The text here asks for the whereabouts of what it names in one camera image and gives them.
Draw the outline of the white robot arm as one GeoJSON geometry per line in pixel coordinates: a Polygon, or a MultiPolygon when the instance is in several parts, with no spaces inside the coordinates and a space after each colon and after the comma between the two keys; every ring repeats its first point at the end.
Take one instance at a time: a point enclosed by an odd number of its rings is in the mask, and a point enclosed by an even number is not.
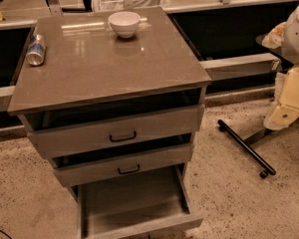
{"type": "Polygon", "coordinates": [[[275,100],[263,123],[268,129],[281,130],[299,118],[299,5],[264,37],[262,45],[280,48],[281,56],[293,64],[286,74],[276,75],[275,100]]]}

